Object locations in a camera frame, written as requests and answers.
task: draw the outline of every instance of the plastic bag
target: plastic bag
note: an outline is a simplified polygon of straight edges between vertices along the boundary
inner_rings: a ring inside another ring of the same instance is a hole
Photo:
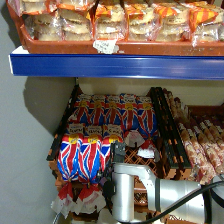
[[[172,42],[190,38],[187,7],[177,3],[153,3],[152,7],[159,15],[161,25],[156,41]]]
[[[92,39],[92,23],[87,11],[60,9],[62,30],[66,41],[89,41]]]
[[[95,40],[126,37],[127,22],[119,0],[101,0],[95,14]]]
[[[125,0],[125,12],[128,16],[128,40],[148,41],[154,39],[159,26],[154,9],[143,0]]]

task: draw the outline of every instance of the union jack packaging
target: union jack packaging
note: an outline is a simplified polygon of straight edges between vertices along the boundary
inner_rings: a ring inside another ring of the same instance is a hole
[[[125,131],[138,129],[138,108],[134,94],[121,94],[122,128]]]
[[[137,97],[139,132],[144,139],[158,135],[155,111],[150,97]]]
[[[52,202],[52,209],[57,213],[62,213],[67,217],[70,211],[74,212],[72,181],[78,180],[78,158],[83,141],[83,125],[70,124],[67,133],[62,138],[62,143],[58,155],[57,166],[65,181],[65,185],[60,190],[57,198]]]
[[[120,125],[108,124],[103,126],[103,142],[100,150],[102,171],[105,170],[110,159],[110,144],[115,141],[123,142],[123,132]]]
[[[87,124],[89,118],[89,105],[91,96],[80,94],[74,105],[74,112],[68,119],[69,122]]]
[[[103,125],[105,96],[93,95],[89,105],[89,124]]]
[[[105,100],[105,124],[121,124],[120,97],[107,95]]]
[[[98,182],[96,175],[100,169],[101,142],[102,127],[87,126],[78,159],[79,182],[85,184],[95,184]]]

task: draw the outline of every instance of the store shelf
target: store shelf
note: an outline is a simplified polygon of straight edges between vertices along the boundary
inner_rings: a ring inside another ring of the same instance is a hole
[[[9,55],[15,76],[224,80],[224,57],[105,54]]]

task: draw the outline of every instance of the plastic wrapper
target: plastic wrapper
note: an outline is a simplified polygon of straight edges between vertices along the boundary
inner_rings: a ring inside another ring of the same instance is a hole
[[[61,41],[62,29],[58,12],[35,15],[33,18],[33,35],[39,41]]]
[[[219,41],[219,29],[223,23],[224,10],[205,1],[182,4],[190,9],[189,22],[192,44]]]
[[[110,144],[123,142],[123,132],[120,125],[108,124],[103,126],[103,142],[100,149],[100,162],[102,171],[105,170],[110,159]]]
[[[105,124],[121,124],[120,96],[107,95],[105,99]]]
[[[92,23],[87,11],[60,9],[62,30],[66,41],[89,41],[92,39]]]
[[[123,40],[127,21],[119,0],[101,0],[95,14],[95,39]]]
[[[143,0],[125,0],[125,12],[128,16],[128,40],[148,41],[155,37],[159,26],[154,9]]]
[[[8,3],[18,16],[46,14],[57,9],[56,0],[9,0]]]
[[[102,127],[87,126],[79,153],[79,182],[84,184],[98,183],[97,172],[100,170],[100,148]]]
[[[123,130],[137,130],[139,124],[136,96],[134,94],[121,94],[120,100]]]
[[[68,124],[66,132],[62,138],[57,162],[65,185],[51,205],[57,214],[62,213],[65,217],[70,211],[74,212],[76,207],[73,202],[71,182],[78,180],[78,159],[83,141],[83,126],[81,124]]]
[[[57,0],[57,7],[61,9],[87,11],[94,6],[94,0]]]
[[[177,3],[153,3],[152,7],[159,15],[161,25],[156,41],[172,42],[190,38],[187,7]]]
[[[157,120],[150,97],[137,97],[139,132],[144,139],[158,135]]]
[[[93,95],[89,105],[89,124],[103,125],[105,95]]]
[[[191,118],[190,122],[191,122],[191,127],[192,127],[192,129],[194,130],[194,132],[197,136],[199,144],[204,149],[204,151],[206,153],[206,156],[209,158],[209,161],[213,165],[215,171],[218,174],[223,173],[224,169],[223,169],[223,166],[222,166],[222,162],[221,162],[219,156],[217,155],[216,149],[213,147],[213,145],[211,143],[209,143],[208,138],[200,130],[199,126],[197,125],[197,122],[192,118]]]
[[[74,112],[69,117],[69,122],[87,124],[89,119],[89,104],[91,96],[80,94],[74,105]]]

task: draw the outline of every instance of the packaged pastry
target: packaged pastry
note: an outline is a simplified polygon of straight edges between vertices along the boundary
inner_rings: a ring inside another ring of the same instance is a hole
[[[219,40],[219,30],[223,23],[224,10],[205,1],[182,5],[190,10],[189,23],[192,32],[192,44]]]
[[[128,17],[128,40],[153,39],[158,25],[158,17],[155,16],[154,9],[144,0],[125,0],[124,7]]]
[[[92,39],[92,24],[87,11],[60,9],[62,30],[66,41],[88,41]]]
[[[144,139],[158,135],[156,114],[150,97],[137,97],[139,132]]]
[[[127,22],[119,0],[101,0],[95,14],[95,39],[125,39]]]
[[[34,39],[40,41],[62,40],[61,21],[58,12],[33,16]]]
[[[177,3],[153,3],[160,18],[160,29],[156,41],[181,41],[189,39],[189,9]]]
[[[61,9],[88,11],[94,5],[94,0],[57,0],[57,7]]]
[[[105,99],[105,124],[121,124],[121,102],[119,96],[107,95]]]
[[[103,125],[105,96],[93,95],[89,104],[89,124]]]

